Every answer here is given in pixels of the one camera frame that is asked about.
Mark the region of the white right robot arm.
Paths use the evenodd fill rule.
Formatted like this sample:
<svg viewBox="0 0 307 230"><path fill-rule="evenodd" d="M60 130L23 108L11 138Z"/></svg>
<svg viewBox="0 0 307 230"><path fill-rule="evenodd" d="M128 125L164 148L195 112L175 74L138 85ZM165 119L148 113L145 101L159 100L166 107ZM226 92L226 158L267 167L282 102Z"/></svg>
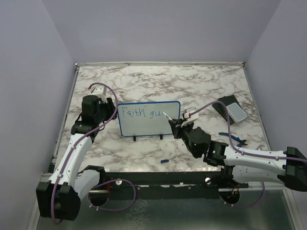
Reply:
<svg viewBox="0 0 307 230"><path fill-rule="evenodd" d="M223 142L213 141L211 135L193 122L184 119L169 119L175 139L181 139L194 158L202 158L211 166L222 166L221 184L249 182L272 182L305 192L307 190L307 159L295 147L285 151L263 151L232 147Z"/></svg>

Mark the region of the blue framed small whiteboard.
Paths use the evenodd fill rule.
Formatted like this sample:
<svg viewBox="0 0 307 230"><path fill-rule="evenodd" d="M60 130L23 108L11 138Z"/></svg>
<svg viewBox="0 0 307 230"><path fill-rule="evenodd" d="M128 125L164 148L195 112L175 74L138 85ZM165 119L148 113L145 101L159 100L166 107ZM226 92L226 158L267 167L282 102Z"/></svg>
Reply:
<svg viewBox="0 0 307 230"><path fill-rule="evenodd" d="M124 137L171 135L168 118L179 119L179 101L120 103L118 119Z"/></svg>

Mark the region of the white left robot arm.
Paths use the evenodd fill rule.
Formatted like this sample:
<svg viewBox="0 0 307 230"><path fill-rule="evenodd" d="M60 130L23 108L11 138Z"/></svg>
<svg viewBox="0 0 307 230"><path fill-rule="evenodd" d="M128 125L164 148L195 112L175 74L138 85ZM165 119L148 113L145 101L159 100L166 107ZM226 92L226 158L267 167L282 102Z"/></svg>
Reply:
<svg viewBox="0 0 307 230"><path fill-rule="evenodd" d="M116 119L117 110L117 98L103 99L101 95L83 97L82 112L71 129L69 145L61 162L49 179L36 187L41 217L51 218L56 225L63 220L75 220L81 201L89 191L105 186L104 168L88 166L81 175L78 171L99 131Z"/></svg>

